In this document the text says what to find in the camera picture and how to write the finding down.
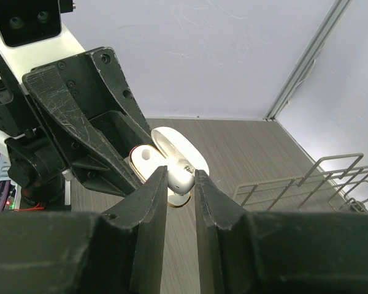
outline wire rack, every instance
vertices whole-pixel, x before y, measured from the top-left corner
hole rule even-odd
[[[322,157],[304,175],[240,184],[233,200],[250,211],[355,211],[368,213],[368,165],[362,153]],[[328,160],[349,159],[344,169],[322,171]]]

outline screw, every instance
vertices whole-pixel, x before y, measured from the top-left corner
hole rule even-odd
[[[26,138],[33,138],[35,135],[36,135],[36,133],[34,133],[33,129],[26,129],[25,130]]]
[[[68,81],[67,86],[68,86],[68,88],[73,88],[75,86],[75,82],[74,81]]]
[[[104,213],[103,215],[106,216],[110,220],[115,219],[117,217],[116,214],[112,214],[112,213]]]
[[[71,95],[73,96],[73,98],[76,98],[76,97],[78,97],[78,96],[79,96],[79,92],[78,92],[78,91],[76,91],[76,90],[72,90],[72,91],[71,91]]]
[[[71,148],[72,149],[78,149],[79,148],[79,143],[78,142],[72,142],[71,143]]]
[[[123,91],[123,96],[125,99],[132,99],[132,93],[128,90]]]
[[[94,178],[96,176],[96,173],[95,172],[93,172],[93,171],[89,171],[88,173],[87,173],[87,177],[89,177],[89,179],[92,179],[92,178]]]
[[[109,64],[111,61],[110,56],[108,54],[102,54],[101,60],[104,64]]]
[[[57,62],[57,67],[58,67],[59,69],[65,69],[65,68],[66,68],[66,66],[67,66],[67,64],[66,64],[64,61],[59,61],[59,62]]]

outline earbud case lid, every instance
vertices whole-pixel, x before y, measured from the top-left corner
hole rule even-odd
[[[171,127],[157,127],[151,130],[151,138],[164,157],[185,159],[195,169],[210,174],[209,166],[202,154],[180,132]]]

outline camera lens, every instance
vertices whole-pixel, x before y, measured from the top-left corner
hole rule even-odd
[[[10,19],[10,27],[12,29],[21,29],[25,25],[25,22],[20,17],[12,17]]]
[[[41,11],[38,13],[37,18],[40,23],[47,23],[49,21],[49,12]]]

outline robotic arm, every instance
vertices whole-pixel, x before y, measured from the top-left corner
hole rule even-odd
[[[113,49],[85,51],[61,23],[72,9],[0,0],[0,152],[31,203],[53,200],[63,174],[125,197],[140,181],[123,159],[153,144]]]

